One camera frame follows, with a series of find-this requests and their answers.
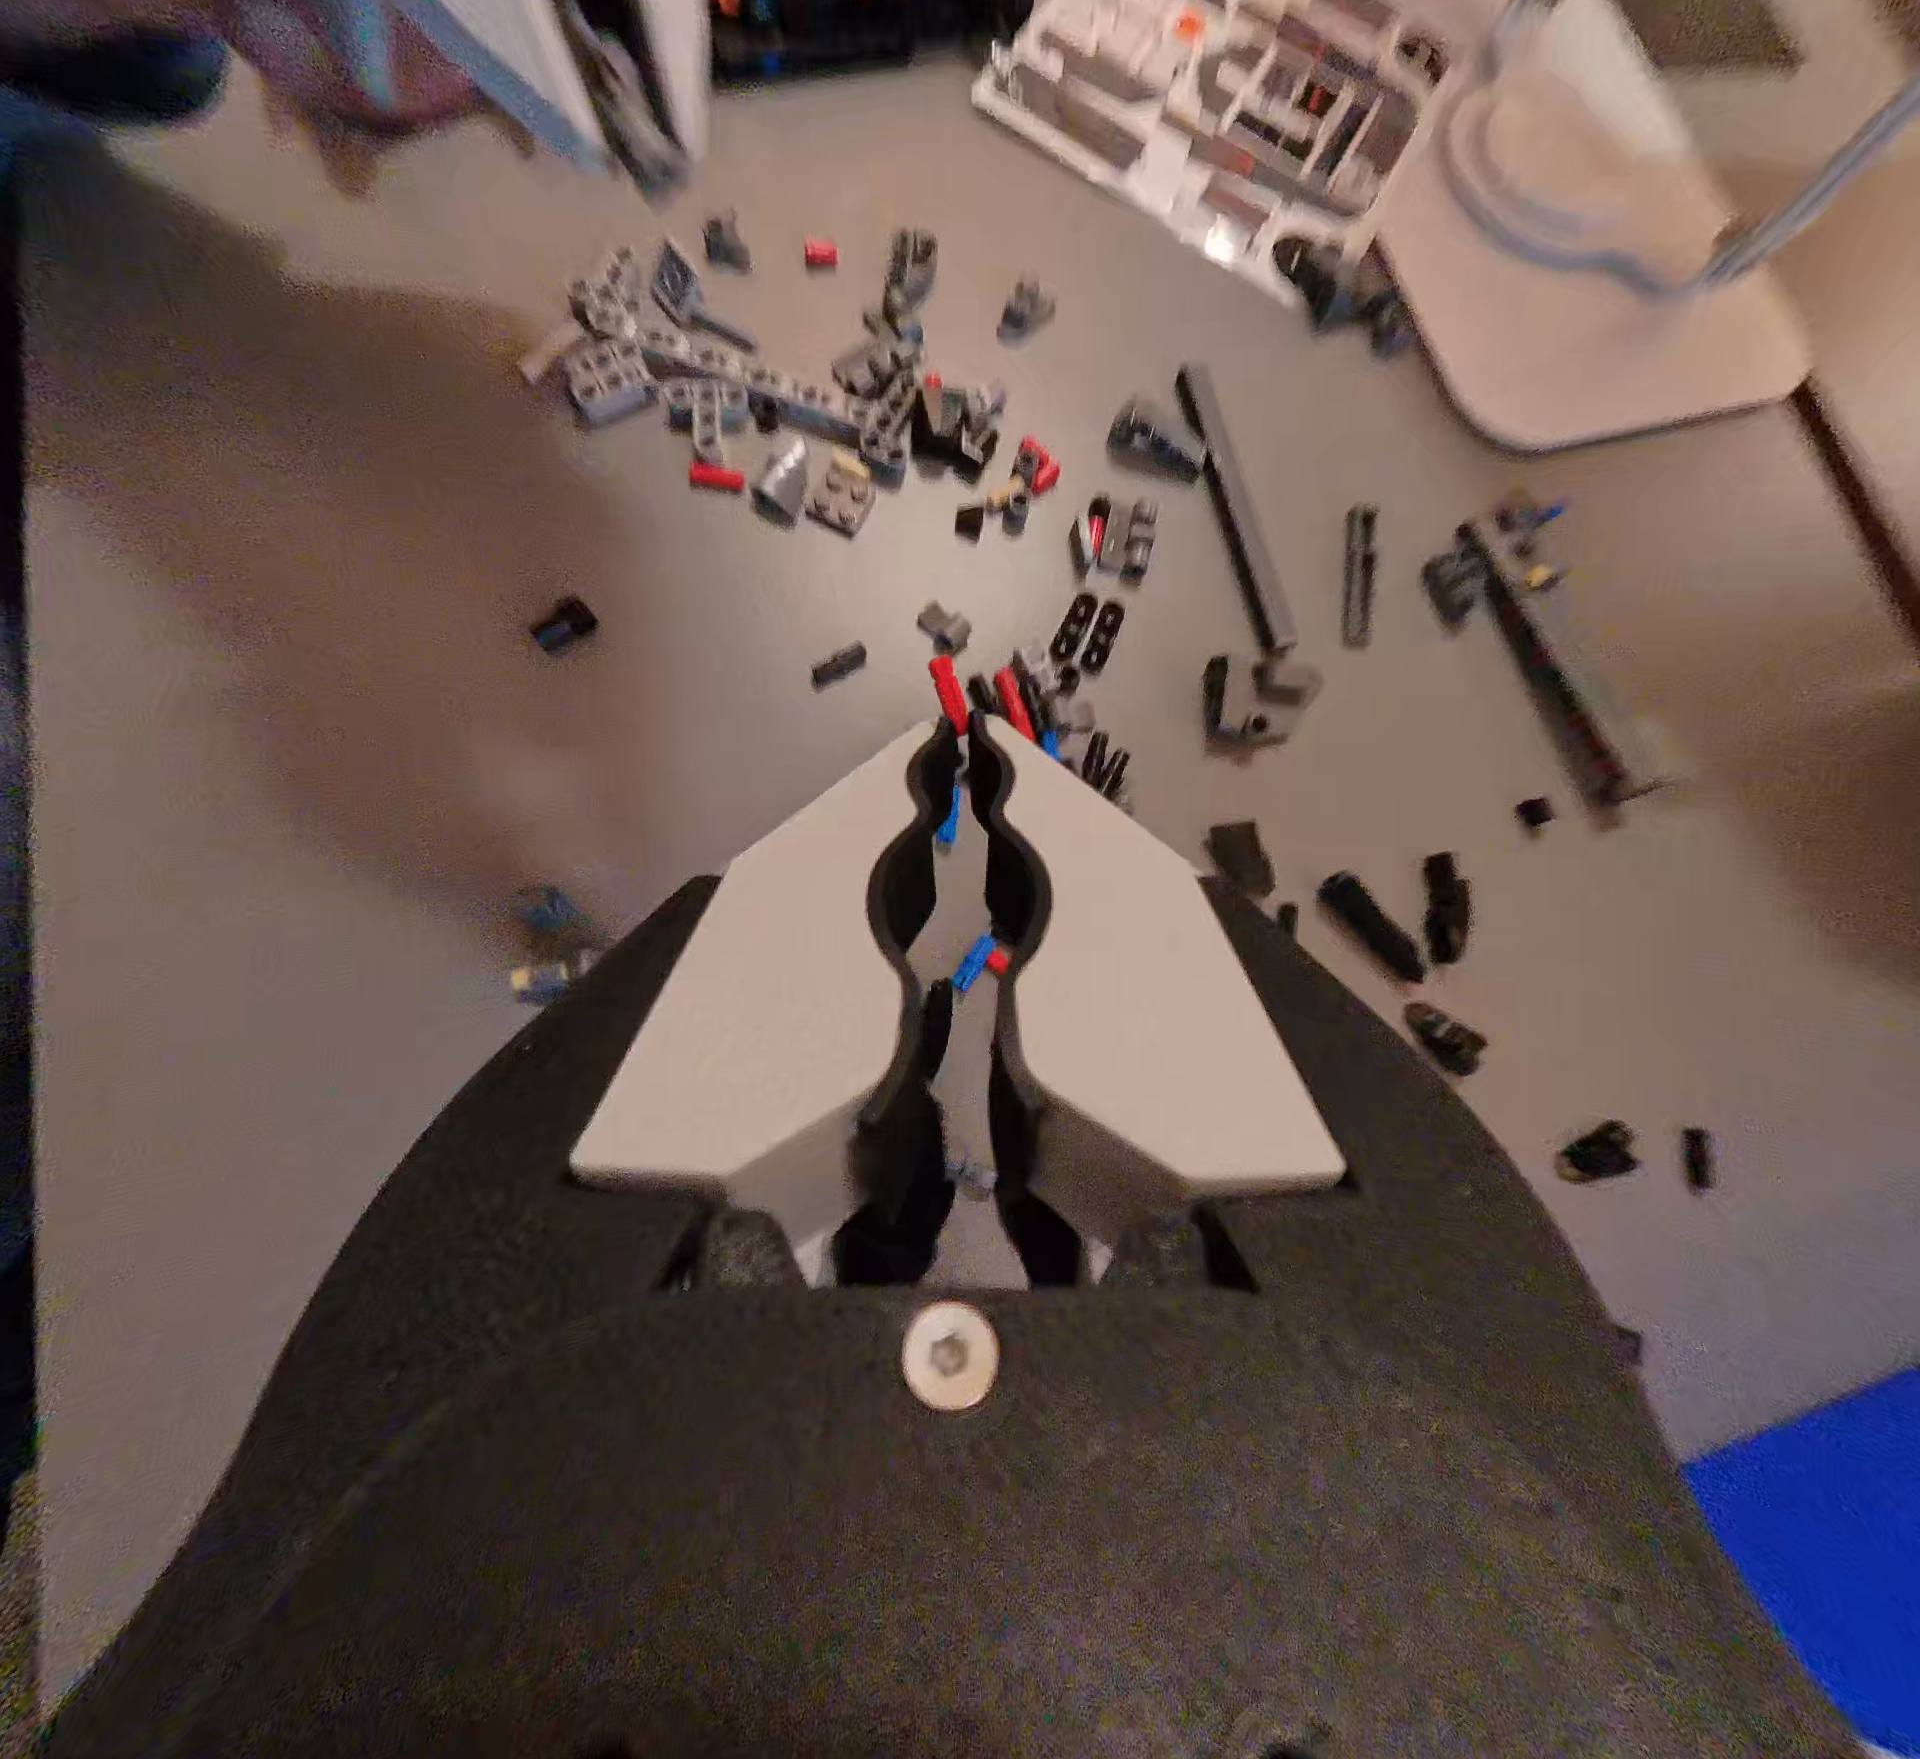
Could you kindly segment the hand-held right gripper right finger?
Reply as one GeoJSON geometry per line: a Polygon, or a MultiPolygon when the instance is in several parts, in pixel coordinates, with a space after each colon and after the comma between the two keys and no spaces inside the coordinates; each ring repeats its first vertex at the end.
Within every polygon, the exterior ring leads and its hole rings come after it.
{"type": "Polygon", "coordinates": [[[1023,1289],[1074,1289],[1154,1218],[1326,1196],[1345,1155],[1192,862],[975,715],[981,908],[1004,955],[993,1211],[1023,1289]]]}

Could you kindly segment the long dark grey lego beam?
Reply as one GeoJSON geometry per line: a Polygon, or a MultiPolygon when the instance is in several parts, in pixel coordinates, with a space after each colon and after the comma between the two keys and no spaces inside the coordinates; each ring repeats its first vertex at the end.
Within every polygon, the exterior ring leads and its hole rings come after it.
{"type": "Polygon", "coordinates": [[[1455,527],[1479,593],[1572,789],[1595,811],[1667,786],[1667,767],[1576,639],[1556,587],[1528,585],[1526,563],[1486,515],[1455,527]]]}

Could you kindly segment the grey lego connector blue pin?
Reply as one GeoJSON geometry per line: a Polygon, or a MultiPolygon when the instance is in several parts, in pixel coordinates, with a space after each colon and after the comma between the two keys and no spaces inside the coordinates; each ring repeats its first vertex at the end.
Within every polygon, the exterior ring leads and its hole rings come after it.
{"type": "Polygon", "coordinates": [[[1546,554],[1544,538],[1566,511],[1564,499],[1541,501],[1525,491],[1506,495],[1494,506],[1500,550],[1519,569],[1528,593],[1553,591],[1563,579],[1563,569],[1546,554]]]}

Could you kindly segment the grey square lego plate bar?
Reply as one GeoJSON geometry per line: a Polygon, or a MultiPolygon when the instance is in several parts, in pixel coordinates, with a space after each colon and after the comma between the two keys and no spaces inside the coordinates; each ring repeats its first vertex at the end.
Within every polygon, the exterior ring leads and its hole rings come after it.
{"type": "Polygon", "coordinates": [[[659,242],[652,296],[677,330],[705,334],[743,354],[758,354],[758,340],[753,331],[732,326],[708,307],[705,289],[691,259],[671,238],[659,242]]]}

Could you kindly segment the dark grey lego connector block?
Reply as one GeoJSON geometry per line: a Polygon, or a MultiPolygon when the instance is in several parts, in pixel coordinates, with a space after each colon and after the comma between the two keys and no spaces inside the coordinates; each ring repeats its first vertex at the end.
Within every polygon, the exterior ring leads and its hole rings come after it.
{"type": "Polygon", "coordinates": [[[1247,756],[1298,731],[1324,675],[1295,651],[1215,653],[1201,670],[1203,744],[1215,756],[1247,756]]]}

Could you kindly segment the long light grey lego beam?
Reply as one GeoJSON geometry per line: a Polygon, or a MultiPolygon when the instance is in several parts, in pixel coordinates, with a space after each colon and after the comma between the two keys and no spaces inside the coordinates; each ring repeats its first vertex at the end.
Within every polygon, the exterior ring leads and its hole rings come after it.
{"type": "Polygon", "coordinates": [[[685,334],[641,328],[638,351],[657,379],[701,381],[744,395],[746,408],[771,406],[780,422],[855,445],[878,419],[878,406],[851,397],[838,385],[791,377],[750,358],[691,342],[685,334]]]}

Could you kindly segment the dark grey lego hinge piece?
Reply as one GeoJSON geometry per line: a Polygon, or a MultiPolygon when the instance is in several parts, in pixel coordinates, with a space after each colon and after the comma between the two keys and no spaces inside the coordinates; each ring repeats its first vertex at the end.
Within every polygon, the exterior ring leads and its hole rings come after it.
{"type": "Polygon", "coordinates": [[[1159,508],[1154,499],[1093,495],[1068,533],[1068,562],[1081,581],[1103,577],[1127,587],[1143,583],[1158,542],[1159,508]]]}

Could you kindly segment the light grey angled lego beam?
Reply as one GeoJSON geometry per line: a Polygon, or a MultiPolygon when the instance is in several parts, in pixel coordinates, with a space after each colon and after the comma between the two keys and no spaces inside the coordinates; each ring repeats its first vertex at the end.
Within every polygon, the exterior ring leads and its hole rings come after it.
{"type": "Polygon", "coordinates": [[[855,456],[883,487],[899,487],[909,456],[909,430],[919,399],[922,379],[913,369],[902,369],[873,401],[866,403],[855,456]]]}

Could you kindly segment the long dark grey lego plate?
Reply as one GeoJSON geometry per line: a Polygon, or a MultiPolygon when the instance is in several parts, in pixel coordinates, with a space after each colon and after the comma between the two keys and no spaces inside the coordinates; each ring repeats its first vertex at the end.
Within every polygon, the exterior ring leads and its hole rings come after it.
{"type": "Polygon", "coordinates": [[[1188,426],[1203,447],[1203,479],[1212,493],[1214,511],[1261,651],[1285,658],[1298,644],[1298,624],[1283,587],[1279,566],[1262,536],[1254,491],[1209,369],[1197,361],[1183,361],[1176,375],[1176,395],[1188,415],[1188,426]]]}

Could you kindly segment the black square lego plate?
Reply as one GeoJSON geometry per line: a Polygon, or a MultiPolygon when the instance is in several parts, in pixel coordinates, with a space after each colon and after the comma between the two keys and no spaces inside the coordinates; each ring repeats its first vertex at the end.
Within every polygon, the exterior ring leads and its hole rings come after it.
{"type": "Polygon", "coordinates": [[[851,451],[835,449],[810,472],[804,519],[851,541],[867,523],[876,496],[878,482],[869,466],[851,451]]]}

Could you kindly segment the dark grey lego wedge panel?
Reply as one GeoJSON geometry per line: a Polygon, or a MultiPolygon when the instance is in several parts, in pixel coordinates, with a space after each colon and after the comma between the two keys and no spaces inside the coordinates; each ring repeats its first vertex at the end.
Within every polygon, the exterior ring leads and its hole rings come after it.
{"type": "Polygon", "coordinates": [[[1183,484],[1199,482],[1207,470],[1203,436],[1145,397],[1131,397],[1118,410],[1105,451],[1118,466],[1183,484]]]}

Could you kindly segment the person's left hand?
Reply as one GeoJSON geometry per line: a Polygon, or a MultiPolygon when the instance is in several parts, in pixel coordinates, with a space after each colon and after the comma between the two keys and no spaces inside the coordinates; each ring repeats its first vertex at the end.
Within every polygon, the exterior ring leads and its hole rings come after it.
{"type": "Polygon", "coordinates": [[[481,86],[385,0],[208,0],[229,51],[318,150],[374,157],[494,118],[481,86]]]}

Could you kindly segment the sticker sheet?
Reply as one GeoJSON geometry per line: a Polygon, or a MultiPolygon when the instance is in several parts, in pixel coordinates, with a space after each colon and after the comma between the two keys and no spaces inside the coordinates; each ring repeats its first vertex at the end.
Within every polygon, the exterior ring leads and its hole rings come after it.
{"type": "Polygon", "coordinates": [[[1039,0],[971,109],[1244,283],[1380,246],[1452,44],[1406,0],[1039,0]]]}

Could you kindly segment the person's blue clothed torso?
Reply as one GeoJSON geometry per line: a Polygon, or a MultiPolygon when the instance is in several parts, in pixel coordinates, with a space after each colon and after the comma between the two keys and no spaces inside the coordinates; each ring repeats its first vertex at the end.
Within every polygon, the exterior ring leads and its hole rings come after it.
{"type": "Polygon", "coordinates": [[[35,942],[17,135],[1,135],[1,1521],[36,1450],[35,942]]]}

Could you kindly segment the blue plastic bin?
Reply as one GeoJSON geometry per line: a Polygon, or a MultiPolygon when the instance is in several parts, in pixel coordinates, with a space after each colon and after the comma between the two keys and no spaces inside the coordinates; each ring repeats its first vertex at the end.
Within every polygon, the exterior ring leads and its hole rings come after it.
{"type": "Polygon", "coordinates": [[[1916,1367],[1682,1473],[1741,1578],[1863,1744],[1916,1756],[1916,1367]]]}

